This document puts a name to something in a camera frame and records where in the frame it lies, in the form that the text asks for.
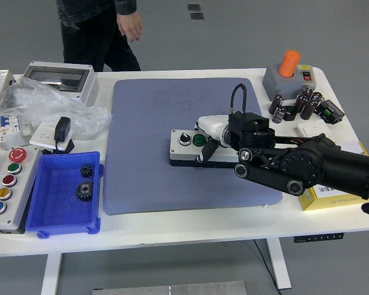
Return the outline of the person's left hand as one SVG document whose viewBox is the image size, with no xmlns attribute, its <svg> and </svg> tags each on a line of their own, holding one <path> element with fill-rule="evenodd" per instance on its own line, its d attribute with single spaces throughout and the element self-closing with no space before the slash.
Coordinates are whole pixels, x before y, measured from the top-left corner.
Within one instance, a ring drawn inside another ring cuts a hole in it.
<svg viewBox="0 0 369 295">
<path fill-rule="evenodd" d="M 130 42 L 139 41 L 143 32 L 143 21 L 138 12 L 128 15 L 116 15 L 119 31 Z"/>
</svg>

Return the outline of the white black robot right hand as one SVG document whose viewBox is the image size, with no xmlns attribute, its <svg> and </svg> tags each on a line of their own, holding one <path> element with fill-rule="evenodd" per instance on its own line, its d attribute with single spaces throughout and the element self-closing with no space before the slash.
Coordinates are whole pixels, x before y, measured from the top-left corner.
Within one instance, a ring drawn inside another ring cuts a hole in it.
<svg viewBox="0 0 369 295">
<path fill-rule="evenodd" d="M 196 127 L 209 136 L 196 160 L 199 163 L 208 162 L 219 146 L 230 148 L 228 143 L 228 115 L 202 116 L 196 122 Z"/>
</svg>

